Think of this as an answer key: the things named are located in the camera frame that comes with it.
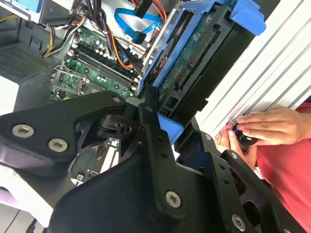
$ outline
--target silver screw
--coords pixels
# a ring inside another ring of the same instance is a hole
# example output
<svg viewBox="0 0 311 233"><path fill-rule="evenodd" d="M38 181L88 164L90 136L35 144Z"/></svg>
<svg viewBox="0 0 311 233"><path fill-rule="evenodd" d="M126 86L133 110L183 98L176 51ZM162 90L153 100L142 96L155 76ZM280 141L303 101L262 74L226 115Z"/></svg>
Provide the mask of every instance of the silver screw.
<svg viewBox="0 0 311 233"><path fill-rule="evenodd" d="M208 134L205 134L205 138L208 140L208 141L211 141L212 138L208 135Z"/></svg>
<svg viewBox="0 0 311 233"><path fill-rule="evenodd" d="M121 99L119 99L118 97L112 97L112 99L117 103L121 103Z"/></svg>
<svg viewBox="0 0 311 233"><path fill-rule="evenodd" d="M153 113L154 111L149 105L146 105L145 109L147 109L151 113Z"/></svg>
<svg viewBox="0 0 311 233"><path fill-rule="evenodd" d="M237 156L235 153L231 152L231 154L232 154L232 157L233 157L234 159L237 159L237 158L238 158L238 156Z"/></svg>
<svg viewBox="0 0 311 233"><path fill-rule="evenodd" d="M290 230L288 230L287 228L284 228L284 232L285 233L292 233Z"/></svg>
<svg viewBox="0 0 311 233"><path fill-rule="evenodd" d="M181 205L181 199L177 193L168 191L165 195L167 203L174 208L178 208Z"/></svg>
<svg viewBox="0 0 311 233"><path fill-rule="evenodd" d="M240 232L244 232L246 230L245 223L242 218L238 215L232 215L231 220L236 228L240 230Z"/></svg>
<svg viewBox="0 0 311 233"><path fill-rule="evenodd" d="M12 128L12 134L16 137L27 138L34 135L35 130L30 125L16 125Z"/></svg>
<svg viewBox="0 0 311 233"><path fill-rule="evenodd" d="M55 152L64 152L68 148L68 143L61 138L54 138L49 141L49 148Z"/></svg>

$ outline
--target person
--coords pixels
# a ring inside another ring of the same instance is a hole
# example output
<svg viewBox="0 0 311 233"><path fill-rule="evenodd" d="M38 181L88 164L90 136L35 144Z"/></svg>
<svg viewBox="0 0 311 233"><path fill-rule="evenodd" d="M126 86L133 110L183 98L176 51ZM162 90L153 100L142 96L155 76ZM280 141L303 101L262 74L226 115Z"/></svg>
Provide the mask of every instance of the person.
<svg viewBox="0 0 311 233"><path fill-rule="evenodd" d="M271 184L281 203L311 233L311 103L238 118L237 129L258 138L247 154L227 124L215 137L218 150L231 149Z"/></svg>

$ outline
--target motherboard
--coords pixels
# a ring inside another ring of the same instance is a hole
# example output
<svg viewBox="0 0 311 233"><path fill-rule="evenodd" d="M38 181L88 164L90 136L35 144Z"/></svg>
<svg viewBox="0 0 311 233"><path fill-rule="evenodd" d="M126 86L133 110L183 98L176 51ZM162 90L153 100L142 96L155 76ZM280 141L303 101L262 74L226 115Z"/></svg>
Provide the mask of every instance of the motherboard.
<svg viewBox="0 0 311 233"><path fill-rule="evenodd" d="M52 101L103 90L112 90L125 99L138 96L139 74L122 67L109 55L106 40L85 27L77 30L64 61L55 70Z"/></svg>

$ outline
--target red shirt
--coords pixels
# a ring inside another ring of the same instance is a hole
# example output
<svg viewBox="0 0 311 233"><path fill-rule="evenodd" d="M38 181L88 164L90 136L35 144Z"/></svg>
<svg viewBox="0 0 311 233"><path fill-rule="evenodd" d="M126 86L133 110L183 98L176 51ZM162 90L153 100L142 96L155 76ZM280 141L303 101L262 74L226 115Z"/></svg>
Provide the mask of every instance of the red shirt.
<svg viewBox="0 0 311 233"><path fill-rule="evenodd" d="M297 111L311 113L311 103L303 103ZM260 146L257 162L285 208L311 233L311 139L293 145Z"/></svg>

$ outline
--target hand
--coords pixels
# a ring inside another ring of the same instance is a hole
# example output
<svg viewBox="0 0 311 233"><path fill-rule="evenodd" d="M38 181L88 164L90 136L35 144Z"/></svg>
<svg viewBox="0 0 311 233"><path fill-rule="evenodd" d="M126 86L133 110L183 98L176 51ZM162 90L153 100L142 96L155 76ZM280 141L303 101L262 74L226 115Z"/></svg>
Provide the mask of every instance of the hand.
<svg viewBox="0 0 311 233"><path fill-rule="evenodd" d="M311 114L280 108L238 119L237 129L258 138L256 145L293 144L311 134Z"/></svg>
<svg viewBox="0 0 311 233"><path fill-rule="evenodd" d="M253 170L257 160L257 146L251 146L247 154L243 154L237 137L232 131L232 124L228 124L216 137L217 149L222 153L224 150L234 150Z"/></svg>

